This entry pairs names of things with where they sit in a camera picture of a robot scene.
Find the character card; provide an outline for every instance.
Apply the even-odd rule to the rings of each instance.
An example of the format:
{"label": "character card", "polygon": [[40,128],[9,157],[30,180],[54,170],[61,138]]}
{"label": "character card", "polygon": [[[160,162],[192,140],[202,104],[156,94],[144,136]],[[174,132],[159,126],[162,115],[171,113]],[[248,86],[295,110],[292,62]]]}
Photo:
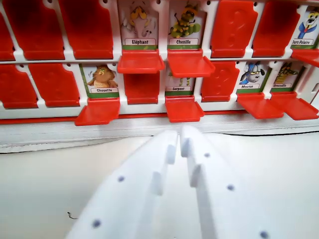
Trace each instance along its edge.
{"label": "character card", "polygon": [[293,91],[304,69],[303,63],[300,61],[284,62],[271,92]]}
{"label": "character card", "polygon": [[107,64],[80,64],[80,71],[88,97],[119,97],[117,73],[110,70]]}
{"label": "character card", "polygon": [[194,92],[194,86],[195,78],[176,78],[171,73],[170,68],[167,68],[165,87],[166,96],[191,96]]}
{"label": "character card", "polygon": [[200,1],[170,1],[167,48],[200,48],[205,16],[200,10]]}
{"label": "character card", "polygon": [[119,0],[122,48],[155,50],[159,44],[159,14],[149,0]]}
{"label": "character card", "polygon": [[309,6],[303,16],[303,22],[298,26],[298,37],[293,39],[292,49],[313,49],[316,48],[319,38],[318,26],[319,8]]}
{"label": "character card", "polygon": [[271,72],[268,62],[248,62],[241,76],[237,93],[262,92]]}

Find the caterpillar card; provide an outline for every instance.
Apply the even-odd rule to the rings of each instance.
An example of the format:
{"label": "caterpillar card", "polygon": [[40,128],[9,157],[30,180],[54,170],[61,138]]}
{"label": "caterpillar card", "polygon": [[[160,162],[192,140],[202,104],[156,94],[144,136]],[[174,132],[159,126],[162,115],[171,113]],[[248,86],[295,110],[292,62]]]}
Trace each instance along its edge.
{"label": "caterpillar card", "polygon": [[201,47],[206,13],[200,1],[170,1],[168,49],[198,49]]}

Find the cartoon caterpillar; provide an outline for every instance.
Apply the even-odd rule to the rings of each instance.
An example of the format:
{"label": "cartoon caterpillar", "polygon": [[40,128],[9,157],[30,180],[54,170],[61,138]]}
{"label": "cartoon caterpillar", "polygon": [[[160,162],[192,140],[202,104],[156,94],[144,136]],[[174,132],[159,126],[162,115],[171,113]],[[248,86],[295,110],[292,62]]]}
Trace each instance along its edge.
{"label": "cartoon caterpillar", "polygon": [[87,83],[88,86],[95,88],[112,88],[119,85],[114,81],[115,75],[107,65],[98,66],[93,73],[93,79]]}
{"label": "cartoon caterpillar", "polygon": [[177,22],[173,27],[170,28],[170,33],[173,38],[180,38],[189,36],[195,32],[200,31],[200,25],[195,23],[194,17],[198,14],[198,4],[193,6],[189,2],[187,2],[186,7],[181,14],[181,18],[178,19],[176,17],[177,13],[174,14]]}
{"label": "cartoon caterpillar", "polygon": [[280,68],[278,76],[276,77],[275,83],[283,83],[285,79],[287,78],[287,76],[298,74],[297,71],[291,70],[291,64],[292,62],[290,62],[289,64],[285,62],[283,64],[283,66]]}

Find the white plastic frame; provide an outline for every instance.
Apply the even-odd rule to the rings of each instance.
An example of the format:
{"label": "white plastic frame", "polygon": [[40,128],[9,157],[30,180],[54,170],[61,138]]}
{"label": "white plastic frame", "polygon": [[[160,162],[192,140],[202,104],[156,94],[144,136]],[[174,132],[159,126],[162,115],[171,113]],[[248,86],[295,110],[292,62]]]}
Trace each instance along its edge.
{"label": "white plastic frame", "polygon": [[[17,69],[23,72],[26,72],[30,78],[30,81],[35,89],[35,92],[38,97],[38,108],[37,109],[5,109],[0,102],[0,119],[22,119],[22,118],[50,118],[50,117],[72,117],[78,116],[83,109],[83,107],[87,104],[88,97],[86,95],[86,91],[84,88],[84,83],[82,80],[82,76],[79,70],[78,64],[80,63],[97,63],[97,64],[108,64],[110,69],[116,70],[117,63],[122,55],[122,45],[121,45],[121,33],[120,33],[120,22],[118,16],[118,5],[117,0],[108,0],[107,3],[104,3],[103,0],[98,0],[102,7],[105,7],[110,10],[110,17],[112,19],[112,33],[113,33],[113,59],[105,59],[105,60],[77,60],[74,58],[72,47],[69,44],[65,27],[63,24],[63,19],[61,15],[61,10],[59,8],[58,0],[52,0],[52,2],[48,2],[47,0],[42,0],[43,4],[51,9],[54,9],[57,13],[57,18],[59,21],[60,29],[62,32],[63,42],[64,42],[64,56],[65,60],[26,60],[23,55],[23,50],[19,47],[18,42],[14,36],[13,30],[9,24],[9,20],[4,11],[2,0],[0,0],[0,13],[3,15],[8,30],[10,32],[15,51],[14,57],[15,61],[2,61],[0,64],[16,64]],[[167,32],[168,32],[168,23],[169,19],[167,16],[169,15],[169,3],[173,0],[150,0],[151,7],[159,13],[159,54],[162,57],[164,62],[167,62]],[[283,61],[294,60],[291,59],[290,56],[292,54],[291,41],[285,48],[285,53],[282,57],[252,57],[253,49],[251,48],[252,42],[255,36],[255,33],[258,28],[258,24],[263,13],[263,9],[265,6],[265,1],[255,1],[257,3],[254,6],[254,10],[258,13],[257,21],[249,41],[248,46],[245,49],[245,55],[242,58],[211,58],[211,50],[210,50],[210,40],[214,26],[214,19],[216,16],[217,8],[218,8],[218,0],[211,0],[210,3],[206,0],[201,0],[201,8],[204,12],[206,12],[206,21],[205,21],[205,30],[202,39],[202,50],[203,55],[208,57],[211,61],[236,61],[236,68],[240,70],[240,73],[237,78],[236,86],[240,81],[241,75],[244,73],[244,67],[246,62],[252,61],[269,61],[269,66],[273,69],[271,75],[269,76],[267,83],[263,89],[263,93],[265,94],[265,98],[269,99],[271,97],[270,90],[271,86],[276,78],[276,75],[282,65]],[[302,16],[304,15],[308,5],[319,5],[315,0],[308,0],[300,2],[300,7],[297,9],[297,12],[301,15],[300,20],[296,26],[296,30],[291,39],[295,38],[298,34],[298,26],[302,21]],[[63,63],[63,66],[66,70],[72,71],[78,90],[80,94],[80,106],[79,107],[58,107],[58,108],[48,108],[45,106],[45,102],[39,94],[37,87],[33,81],[33,78],[28,70],[28,64],[31,63]],[[305,65],[306,70],[304,71],[302,77],[300,78],[297,86],[296,92],[298,98],[302,98],[307,102],[311,102],[316,96],[316,89],[319,87],[317,84],[319,83],[319,78],[316,77],[319,73],[319,70],[316,67]],[[157,104],[138,104],[138,105],[128,105],[127,97],[125,95],[124,88],[124,80],[122,74],[117,74],[118,84],[119,84],[119,94],[120,94],[120,114],[145,114],[145,113],[165,113],[165,78],[166,78],[166,68],[160,71],[160,91],[158,96]],[[200,104],[204,111],[227,111],[227,110],[241,110],[242,107],[236,102],[236,87],[233,90],[233,93],[230,96],[230,101],[228,102],[201,102],[201,85],[203,78],[196,78],[195,87],[194,87],[194,97],[195,100]]]}

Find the small hole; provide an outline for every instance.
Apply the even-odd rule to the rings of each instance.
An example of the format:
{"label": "small hole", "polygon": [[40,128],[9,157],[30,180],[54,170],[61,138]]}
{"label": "small hole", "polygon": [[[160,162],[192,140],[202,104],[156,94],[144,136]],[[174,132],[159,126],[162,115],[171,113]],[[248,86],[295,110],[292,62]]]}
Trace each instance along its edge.
{"label": "small hole", "polygon": [[263,231],[263,232],[260,232],[260,237],[261,238],[268,238],[268,233]]}
{"label": "small hole", "polygon": [[93,228],[98,228],[100,225],[101,225],[101,222],[98,219],[94,220],[92,223]]}
{"label": "small hole", "polygon": [[227,189],[228,189],[229,191],[234,191],[234,190],[235,190],[235,187],[234,187],[234,185],[229,184],[229,185],[227,186]]}
{"label": "small hole", "polygon": [[118,181],[119,182],[123,182],[125,180],[125,177],[124,176],[120,176],[119,178],[118,178]]}
{"label": "small hole", "polygon": [[316,85],[315,85],[315,87],[313,88],[313,93],[316,93],[317,91],[319,91],[319,83],[317,83]]}

